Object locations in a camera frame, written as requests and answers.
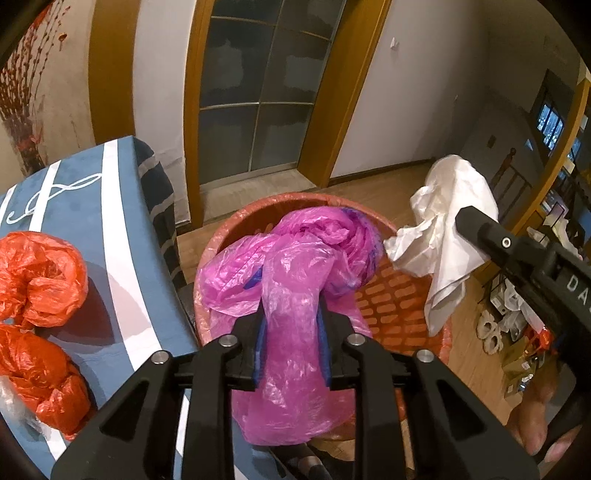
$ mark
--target finger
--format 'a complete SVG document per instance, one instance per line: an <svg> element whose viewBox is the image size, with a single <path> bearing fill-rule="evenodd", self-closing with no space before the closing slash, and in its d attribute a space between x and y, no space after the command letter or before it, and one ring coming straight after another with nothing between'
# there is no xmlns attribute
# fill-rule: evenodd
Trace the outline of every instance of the finger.
<svg viewBox="0 0 591 480"><path fill-rule="evenodd" d="M556 390L558 390L558 362L556 357L551 357L546 361L544 366L535 373L534 378L531 379L525 390L527 396L533 395L536 400L542 403L548 403L552 399Z"/></svg>
<svg viewBox="0 0 591 480"><path fill-rule="evenodd" d="M511 413L509 414L509 420L507 421L506 428L509 430L509 433L513 436L517 443L519 443L523 447L523 440L521 439L521 434L519 433L519 409L521 405L517 405Z"/></svg>
<svg viewBox="0 0 591 480"><path fill-rule="evenodd" d="M546 405L539 401L530 401L519 410L519 434L530 455L540 451L548 435L545 412Z"/></svg>
<svg viewBox="0 0 591 480"><path fill-rule="evenodd" d="M570 447L573 443L575 437L581 431L582 426L578 426L573 428L570 432L565 433L556 441L555 444L550 447L548 453L546 453L546 457L544 458L545 462L558 462L566 452L566 450Z"/></svg>

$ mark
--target pink plastic bag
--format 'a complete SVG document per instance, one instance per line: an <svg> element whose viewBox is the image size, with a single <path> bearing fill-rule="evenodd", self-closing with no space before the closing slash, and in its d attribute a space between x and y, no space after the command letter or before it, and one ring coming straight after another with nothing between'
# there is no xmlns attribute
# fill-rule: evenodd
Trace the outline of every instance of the pink plastic bag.
<svg viewBox="0 0 591 480"><path fill-rule="evenodd" d="M355 411L353 391L331 392L319 364L316 312L321 290L330 310L371 333L354 291L370 279L381 240L363 214L336 207L292 212L271 234L244 237L197 273L211 308L212 337L229 333L262 298L267 361L255 392L232 393L232 413L256 445L292 445L328 432Z"/></svg>

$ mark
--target glass door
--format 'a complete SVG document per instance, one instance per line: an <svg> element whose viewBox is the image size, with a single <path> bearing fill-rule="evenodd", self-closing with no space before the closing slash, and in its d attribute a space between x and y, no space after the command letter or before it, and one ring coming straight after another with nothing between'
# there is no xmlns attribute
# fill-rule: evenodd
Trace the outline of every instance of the glass door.
<svg viewBox="0 0 591 480"><path fill-rule="evenodd" d="M346 0L217 0L199 110L199 182L294 168Z"/></svg>

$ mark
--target orange laundry basket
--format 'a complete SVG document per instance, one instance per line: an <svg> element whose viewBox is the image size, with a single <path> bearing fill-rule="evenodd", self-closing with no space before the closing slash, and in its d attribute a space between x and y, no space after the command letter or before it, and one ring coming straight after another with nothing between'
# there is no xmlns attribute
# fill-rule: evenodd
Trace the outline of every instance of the orange laundry basket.
<svg viewBox="0 0 591 480"><path fill-rule="evenodd" d="M197 269L220 251L245 235L269 232L284 215L294 210L318 206L351 207L367 215L378 228L382 239L396 234L396 227L383 216L350 200L319 193L284 193L247 205L226 220L211 238ZM431 277L414 278L395 270L384 255L376 275L355 293L357 305L374 338L387 350L412 355L428 348L447 363L452 348L452 330L447 322L435 336L427 335L424 306L431 286ZM202 345L212 340L209 329L209 309L201 303L195 284L195 323ZM404 403L397 392L400 418L406 418ZM323 436L325 439L354 438L354 420Z"/></svg>

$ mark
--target orange plastic bag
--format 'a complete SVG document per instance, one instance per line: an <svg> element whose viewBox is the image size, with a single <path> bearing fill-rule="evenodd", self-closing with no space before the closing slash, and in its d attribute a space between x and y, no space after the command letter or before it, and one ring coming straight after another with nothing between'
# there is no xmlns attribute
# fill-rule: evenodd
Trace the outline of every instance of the orange plastic bag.
<svg viewBox="0 0 591 480"><path fill-rule="evenodd" d="M58 345L0 325L0 375L6 375L24 404L46 425L70 438L90 412L86 384Z"/></svg>
<svg viewBox="0 0 591 480"><path fill-rule="evenodd" d="M61 326L87 293L86 264L73 245L40 232L0 239L0 321Z"/></svg>

